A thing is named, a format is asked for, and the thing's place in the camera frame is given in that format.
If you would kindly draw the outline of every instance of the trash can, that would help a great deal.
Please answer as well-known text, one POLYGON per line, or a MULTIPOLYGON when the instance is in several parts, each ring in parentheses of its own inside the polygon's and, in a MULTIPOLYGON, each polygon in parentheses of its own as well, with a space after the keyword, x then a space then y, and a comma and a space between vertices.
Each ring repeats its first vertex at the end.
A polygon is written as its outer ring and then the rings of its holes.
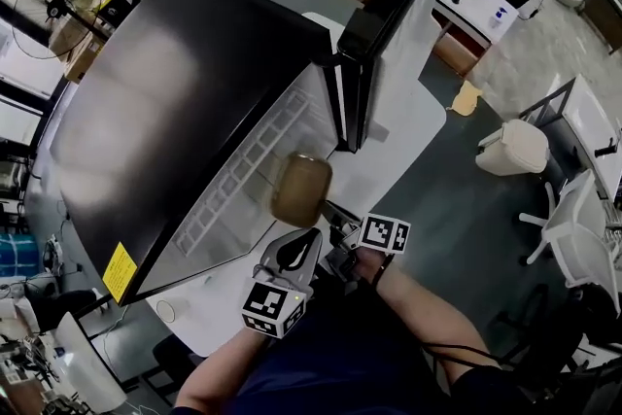
POLYGON ((548 160, 548 139, 541 130, 521 120, 504 123, 479 143, 477 166, 503 177, 540 173, 548 160))

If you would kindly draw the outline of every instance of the person's right arm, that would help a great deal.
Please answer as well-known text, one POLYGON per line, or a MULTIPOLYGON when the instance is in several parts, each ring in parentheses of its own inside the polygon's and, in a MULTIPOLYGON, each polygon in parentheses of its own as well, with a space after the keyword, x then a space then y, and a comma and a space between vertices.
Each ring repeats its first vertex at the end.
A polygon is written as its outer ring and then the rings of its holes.
MULTIPOLYGON (((384 255, 359 248, 357 256, 359 264, 355 271, 371 283, 384 260, 384 255)), ((468 346, 488 353, 481 335, 465 315, 405 275, 396 264, 390 264, 385 270, 376 291, 422 342, 468 346)), ((468 350, 454 348, 431 348, 431 350, 465 362, 499 367, 494 360, 468 350)), ((451 384, 471 370, 470 366, 449 360, 440 362, 451 384)))

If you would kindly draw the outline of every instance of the container lid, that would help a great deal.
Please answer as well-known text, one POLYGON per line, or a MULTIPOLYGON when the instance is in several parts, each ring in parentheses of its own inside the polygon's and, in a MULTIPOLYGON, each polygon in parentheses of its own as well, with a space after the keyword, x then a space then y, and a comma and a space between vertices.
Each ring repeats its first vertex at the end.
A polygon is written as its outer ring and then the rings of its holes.
POLYGON ((548 139, 532 124, 522 120, 504 123, 501 142, 507 156, 526 171, 539 173, 546 166, 548 139))

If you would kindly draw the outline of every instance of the black refrigerator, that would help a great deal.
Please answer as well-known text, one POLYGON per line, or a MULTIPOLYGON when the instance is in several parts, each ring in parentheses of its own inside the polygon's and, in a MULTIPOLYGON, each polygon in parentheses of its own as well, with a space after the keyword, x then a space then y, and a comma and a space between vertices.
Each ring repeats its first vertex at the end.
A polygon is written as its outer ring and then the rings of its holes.
POLYGON ((52 143, 71 221, 119 304, 248 254, 274 223, 289 153, 363 145, 374 61, 412 2, 367 0, 337 54, 327 29, 268 0, 132 11, 52 143))

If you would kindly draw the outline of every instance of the yellow sticker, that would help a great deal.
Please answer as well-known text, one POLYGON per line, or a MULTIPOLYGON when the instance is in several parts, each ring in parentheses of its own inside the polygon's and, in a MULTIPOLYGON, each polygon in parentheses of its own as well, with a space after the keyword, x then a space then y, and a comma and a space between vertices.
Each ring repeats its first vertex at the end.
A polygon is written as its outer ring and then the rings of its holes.
POLYGON ((120 242, 104 272, 104 284, 116 302, 121 300, 125 289, 136 273, 136 263, 120 242))

